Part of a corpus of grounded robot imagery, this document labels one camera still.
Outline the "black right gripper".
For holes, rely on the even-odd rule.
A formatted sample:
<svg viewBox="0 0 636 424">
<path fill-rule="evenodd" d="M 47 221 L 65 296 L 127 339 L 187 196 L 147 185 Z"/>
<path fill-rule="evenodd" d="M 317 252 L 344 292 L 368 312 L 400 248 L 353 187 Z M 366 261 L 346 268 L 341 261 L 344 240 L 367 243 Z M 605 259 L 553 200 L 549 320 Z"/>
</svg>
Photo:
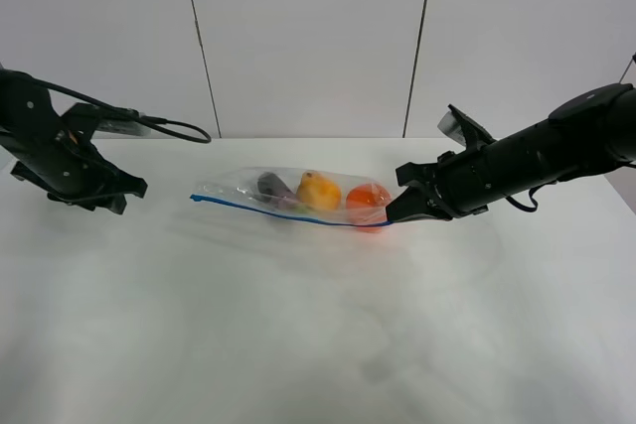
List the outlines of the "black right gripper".
<svg viewBox="0 0 636 424">
<path fill-rule="evenodd" d="M 397 184 L 412 188 L 406 188 L 386 206 L 387 220 L 392 223 L 452 220 L 448 212 L 419 190 L 435 185 L 457 217 L 485 213 L 490 190 L 490 173 L 484 155 L 487 147 L 487 143 L 478 143 L 459 153 L 447 151 L 436 163 L 408 162 L 399 166 Z"/>
</svg>

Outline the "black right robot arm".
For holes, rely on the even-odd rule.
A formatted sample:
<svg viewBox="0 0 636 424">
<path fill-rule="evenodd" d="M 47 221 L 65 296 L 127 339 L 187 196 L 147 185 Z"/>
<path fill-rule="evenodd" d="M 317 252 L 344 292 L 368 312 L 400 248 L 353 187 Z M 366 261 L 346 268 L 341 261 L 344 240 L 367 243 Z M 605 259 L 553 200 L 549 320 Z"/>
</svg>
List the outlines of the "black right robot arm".
<svg viewBox="0 0 636 424">
<path fill-rule="evenodd" d="M 386 207 L 389 222 L 449 221 L 486 212 L 500 200 L 535 212 L 536 201 L 523 205 L 514 196 L 634 167 L 635 87 L 613 83 L 596 88 L 500 140 L 455 106 L 449 106 L 438 128 L 463 151 L 397 168 L 403 191 Z"/>
</svg>

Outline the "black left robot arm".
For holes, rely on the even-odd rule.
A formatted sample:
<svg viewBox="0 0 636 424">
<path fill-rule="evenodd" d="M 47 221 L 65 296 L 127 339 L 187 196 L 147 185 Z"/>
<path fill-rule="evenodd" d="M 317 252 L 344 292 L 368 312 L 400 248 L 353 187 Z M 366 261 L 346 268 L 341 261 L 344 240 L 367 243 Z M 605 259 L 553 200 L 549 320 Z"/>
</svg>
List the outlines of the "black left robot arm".
<svg viewBox="0 0 636 424">
<path fill-rule="evenodd" d="M 107 161 L 92 144 L 97 131 L 140 133 L 132 125 L 138 117 L 88 101 L 60 115 L 49 89 L 35 78 L 1 71 L 1 147 L 16 159 L 11 175 L 45 191 L 51 201 L 122 214 L 128 195 L 144 197 L 147 183 Z"/>
</svg>

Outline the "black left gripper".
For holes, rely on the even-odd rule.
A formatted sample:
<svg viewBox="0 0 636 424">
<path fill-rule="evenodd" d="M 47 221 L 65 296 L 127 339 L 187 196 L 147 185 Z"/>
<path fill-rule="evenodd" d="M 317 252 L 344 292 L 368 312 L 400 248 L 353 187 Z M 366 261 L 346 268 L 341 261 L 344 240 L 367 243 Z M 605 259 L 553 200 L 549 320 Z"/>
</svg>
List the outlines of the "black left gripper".
<svg viewBox="0 0 636 424">
<path fill-rule="evenodd" d="M 106 161 L 91 143 L 93 134 L 71 129 L 68 111 L 58 115 L 49 105 L 34 104 L 12 108 L 12 176 L 45 191 L 51 201 L 122 215 L 125 195 L 143 199 L 146 181 Z"/>
</svg>

